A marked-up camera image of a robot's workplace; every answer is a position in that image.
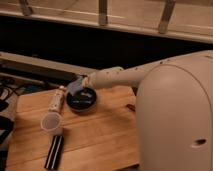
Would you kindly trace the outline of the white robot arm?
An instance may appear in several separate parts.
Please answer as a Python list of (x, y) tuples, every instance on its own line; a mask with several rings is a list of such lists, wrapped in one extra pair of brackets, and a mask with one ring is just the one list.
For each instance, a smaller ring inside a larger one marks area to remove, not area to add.
[(137, 89), (142, 171), (213, 171), (213, 50), (88, 75), (94, 89)]

